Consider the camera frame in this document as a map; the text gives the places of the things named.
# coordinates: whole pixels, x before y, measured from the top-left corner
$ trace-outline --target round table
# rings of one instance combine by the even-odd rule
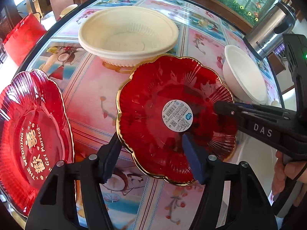
[[[240,47],[257,63],[267,85],[268,103],[277,100],[283,104],[268,61],[255,59],[242,40],[243,33],[213,11],[188,0],[89,0],[57,22],[18,70],[39,68],[58,84],[72,126],[76,161],[96,152],[116,131],[116,93],[131,69],[108,65],[78,43],[78,30],[86,18],[116,6],[147,7],[167,15],[179,29],[178,43],[168,53],[199,60],[215,70],[222,81],[225,46]],[[237,143],[243,139],[244,134],[239,132]],[[112,178],[101,185],[113,225],[129,230],[188,229],[203,189],[197,182],[181,187],[146,176],[125,149]],[[80,223],[85,226],[81,196],[77,206]]]

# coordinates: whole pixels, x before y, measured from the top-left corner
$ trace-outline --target human hand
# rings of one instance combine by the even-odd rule
[[[286,178],[289,177],[294,179],[297,174],[302,170],[306,161],[304,162],[290,162],[286,166],[282,163],[283,153],[280,151],[276,152],[277,162],[274,167],[274,178],[272,182],[272,194],[276,195],[282,192],[285,188]],[[306,191],[307,191],[307,170],[298,178],[298,181],[304,183],[300,194],[298,195],[297,199],[293,203],[294,206],[298,206],[303,199]]]

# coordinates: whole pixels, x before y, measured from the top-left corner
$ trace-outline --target gold rim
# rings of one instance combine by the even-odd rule
[[[131,74],[130,74],[130,76],[129,76],[129,79],[127,79],[127,80],[120,86],[120,88],[118,89],[117,94],[116,94],[116,108],[117,108],[117,112],[118,112],[117,117],[116,117],[116,133],[117,133],[117,135],[118,135],[120,141],[122,142],[123,146],[125,147],[125,149],[128,150],[128,151],[131,153],[132,158],[133,158],[133,161],[135,162],[136,166],[137,166],[144,174],[146,174],[146,175],[148,175],[148,176],[150,176],[150,177],[157,178],[157,179],[164,179],[164,180],[167,181],[168,183],[173,184],[173,185],[177,185],[177,186],[187,186],[187,185],[192,184],[192,183],[195,181],[195,179],[193,179],[192,181],[186,182],[186,183],[179,183],[179,182],[176,182],[176,181],[173,181],[173,180],[169,179],[169,178],[168,178],[167,176],[165,176],[165,175],[153,174],[153,173],[150,173],[150,172],[148,172],[147,170],[145,170],[145,169],[142,167],[142,165],[139,163],[138,159],[136,158],[134,150],[133,150],[133,149],[125,142],[125,140],[123,139],[122,134],[121,134],[121,131],[120,131],[120,118],[121,118],[121,116],[122,116],[122,111],[121,111],[121,108],[120,108],[120,105],[119,105],[119,97],[120,97],[120,94],[121,94],[121,92],[122,92],[122,89],[124,88],[124,86],[125,86],[128,82],[130,82],[130,81],[132,80],[133,74],[134,74],[134,72],[136,71],[136,69],[137,69],[138,67],[140,67],[140,66],[143,65],[143,64],[153,63],[153,62],[155,62],[157,59],[159,59],[159,58],[162,57],[162,56],[171,56],[171,57],[175,57],[175,58],[177,58],[177,59],[192,59],[192,60],[196,61],[197,64],[200,65],[201,67],[206,68],[206,69],[209,69],[209,70],[211,70],[212,72],[214,72],[214,73],[216,74],[216,76],[217,76],[219,82],[221,83],[221,85],[222,85],[223,87],[225,87],[225,88],[228,90],[229,94],[231,95],[232,103],[234,103],[234,98],[233,98],[233,95],[232,95],[232,93],[230,92],[230,90],[229,90],[226,86],[223,85],[222,80],[221,80],[221,78],[219,77],[219,75],[216,73],[216,71],[212,70],[212,69],[209,68],[209,67],[205,67],[205,66],[202,65],[197,59],[194,59],[193,57],[188,57],[188,56],[177,57],[177,56],[175,56],[175,55],[168,54],[168,53],[158,55],[158,56],[156,56],[155,58],[153,58],[151,61],[145,61],[145,62],[141,62],[141,63],[137,64],[137,65],[133,68],[133,70],[131,71]],[[234,148],[233,148],[231,154],[229,155],[229,157],[225,158],[223,161],[229,160],[230,157],[232,157],[232,155],[233,155],[233,153],[234,153],[234,150],[235,150],[235,146],[236,146],[236,136],[234,137]]]

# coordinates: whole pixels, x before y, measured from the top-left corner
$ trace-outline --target white bowl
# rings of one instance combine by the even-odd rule
[[[245,103],[266,104],[267,86],[257,64],[237,46],[225,47],[223,75],[229,89]]]
[[[77,4],[73,4],[73,5],[69,5],[68,7],[66,7],[65,9],[62,10],[61,14],[59,15],[60,18],[64,17],[65,15],[67,15],[70,11],[74,10],[78,5]]]
[[[79,29],[79,42],[109,64],[132,67],[171,50],[176,24],[160,12],[134,6],[97,11]]]

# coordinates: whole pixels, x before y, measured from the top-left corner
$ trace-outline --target flower-shaped plate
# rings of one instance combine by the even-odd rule
[[[24,216],[73,136],[60,89],[41,70],[21,72],[0,94],[0,186]]]
[[[194,178],[182,149],[184,133],[190,132],[198,145],[221,160],[234,150],[237,124],[214,113],[218,100],[234,103],[216,72],[190,57],[157,57],[135,67],[119,89],[117,134],[144,173],[188,185]],[[166,122],[166,116],[176,109],[170,103],[180,108],[177,116],[173,114],[175,123]]]

